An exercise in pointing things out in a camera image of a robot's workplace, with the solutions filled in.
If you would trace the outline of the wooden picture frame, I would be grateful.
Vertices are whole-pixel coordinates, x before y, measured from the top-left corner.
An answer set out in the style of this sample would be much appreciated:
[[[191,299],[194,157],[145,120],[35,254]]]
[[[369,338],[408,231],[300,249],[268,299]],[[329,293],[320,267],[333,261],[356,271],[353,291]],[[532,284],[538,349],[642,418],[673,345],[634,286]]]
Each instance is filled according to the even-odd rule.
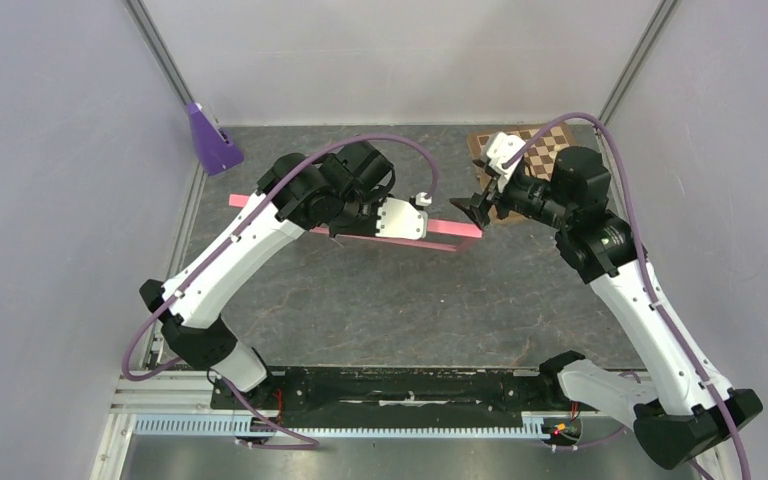
[[[377,238],[363,237],[356,235],[347,235],[347,238],[366,240],[371,242],[386,243],[420,249],[429,249],[443,252],[459,253],[469,249],[483,237],[483,231],[471,223],[455,222],[448,220],[430,219],[428,222],[428,233],[432,236],[438,235],[448,239],[454,239],[455,243],[440,243],[428,240],[396,239],[396,238]]]

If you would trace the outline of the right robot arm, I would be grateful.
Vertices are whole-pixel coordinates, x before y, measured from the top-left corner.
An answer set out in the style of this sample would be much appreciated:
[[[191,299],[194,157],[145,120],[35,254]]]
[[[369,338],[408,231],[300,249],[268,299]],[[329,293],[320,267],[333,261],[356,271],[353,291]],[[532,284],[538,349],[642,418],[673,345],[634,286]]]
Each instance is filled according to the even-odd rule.
[[[762,412],[758,395],[737,389],[704,357],[656,282],[631,225],[608,206],[610,171],[590,148],[561,149],[549,179],[529,175],[523,141],[500,133],[477,165],[485,189],[454,205],[479,227],[517,213],[552,227],[562,259],[619,321],[650,379],[636,383],[569,351],[540,366],[540,400],[593,407],[629,428],[650,459],[674,469],[733,438]]]

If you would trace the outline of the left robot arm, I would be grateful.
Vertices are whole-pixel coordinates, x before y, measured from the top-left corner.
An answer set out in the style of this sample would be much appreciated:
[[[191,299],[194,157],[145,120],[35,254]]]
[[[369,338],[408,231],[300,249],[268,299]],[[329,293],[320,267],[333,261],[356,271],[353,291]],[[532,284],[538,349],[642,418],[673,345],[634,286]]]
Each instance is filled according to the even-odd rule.
[[[238,217],[196,260],[166,281],[149,279],[139,288],[148,310],[158,313],[170,349],[193,368],[229,379],[251,408],[271,401],[274,383],[263,359],[226,325],[222,309],[269,258],[309,230],[325,225],[336,233],[375,235],[377,210],[395,184],[393,164],[362,141],[306,166],[267,201],[304,158],[278,158]]]

